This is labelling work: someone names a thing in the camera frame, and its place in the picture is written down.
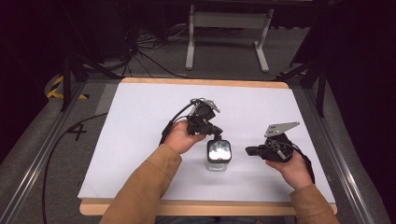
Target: tan sleeve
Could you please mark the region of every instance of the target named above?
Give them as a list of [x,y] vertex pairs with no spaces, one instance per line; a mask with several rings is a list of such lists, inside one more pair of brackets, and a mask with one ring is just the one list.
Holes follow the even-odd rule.
[[290,197],[297,214],[298,224],[339,223],[334,211],[316,185],[297,189],[290,194]]
[[181,163],[180,155],[160,145],[128,178],[101,223],[154,223],[161,197]]

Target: white table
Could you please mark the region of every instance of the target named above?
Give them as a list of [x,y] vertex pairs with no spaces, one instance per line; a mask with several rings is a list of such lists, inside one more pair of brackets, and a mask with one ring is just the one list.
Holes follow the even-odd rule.
[[278,171],[245,147],[264,142],[269,124],[299,121],[286,132],[312,161],[317,186],[334,212],[335,199],[323,173],[293,93],[285,83],[125,78],[119,85],[78,195],[80,211],[102,215],[123,183],[158,146],[169,119],[192,98],[213,100],[220,113],[211,122],[231,142],[226,172],[205,169],[205,140],[183,162],[158,210],[161,216],[294,216]]

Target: metal frame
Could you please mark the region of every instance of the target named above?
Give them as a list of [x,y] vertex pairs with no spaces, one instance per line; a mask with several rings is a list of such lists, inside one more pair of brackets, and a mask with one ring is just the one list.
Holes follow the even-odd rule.
[[359,223],[362,224],[374,223],[374,220],[367,209],[366,203],[361,196],[361,192],[355,183],[353,175],[350,173],[349,168],[347,167],[347,163],[341,153],[341,150],[333,141],[332,132],[330,131],[326,119],[323,118],[316,110],[316,99],[313,92],[311,90],[304,90],[304,95],[308,100],[312,113],[315,115],[314,117],[317,121],[317,124],[322,130],[326,143],[329,146],[329,154],[332,159],[332,163],[340,177],[341,183],[346,192],[346,196],[348,197],[352,209],[355,212],[356,218],[358,219]]
[[61,129],[64,126],[69,112],[71,111],[74,103],[78,100],[78,97],[82,94],[84,87],[85,83],[83,82],[79,82],[76,84],[70,104],[64,110],[64,112],[60,112],[58,118],[55,120],[55,123],[49,132],[49,135],[47,136],[42,147],[35,156],[32,165],[26,171],[26,174],[24,175],[18,189],[14,193],[14,196],[9,202],[3,215],[0,217],[0,224],[12,223],[19,211],[21,210],[24,201],[29,195],[30,190],[35,184],[41,170],[44,168],[46,161],[49,158],[51,149],[53,148],[58,136],[61,133]]

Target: yellow tape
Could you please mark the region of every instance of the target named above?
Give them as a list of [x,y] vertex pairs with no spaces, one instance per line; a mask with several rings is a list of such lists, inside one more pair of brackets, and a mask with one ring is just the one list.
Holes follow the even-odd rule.
[[[64,80],[64,76],[59,75],[58,78],[53,82],[52,87],[50,88],[49,93],[47,93],[47,98],[59,98],[63,99],[64,95],[61,93],[57,93],[56,90],[58,89],[61,82]],[[81,94],[78,99],[80,100],[88,100],[90,98],[89,94]]]

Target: metal stand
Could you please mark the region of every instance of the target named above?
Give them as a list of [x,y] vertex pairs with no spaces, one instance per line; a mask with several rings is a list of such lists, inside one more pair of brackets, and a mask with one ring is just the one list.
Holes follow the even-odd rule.
[[186,69],[191,70],[194,59],[194,27],[223,27],[242,29],[261,29],[262,36],[254,42],[257,57],[264,73],[269,72],[268,63],[265,60],[262,46],[267,36],[274,10],[269,9],[266,14],[248,13],[223,13],[223,12],[196,12],[193,5],[190,8],[190,41],[187,49]]

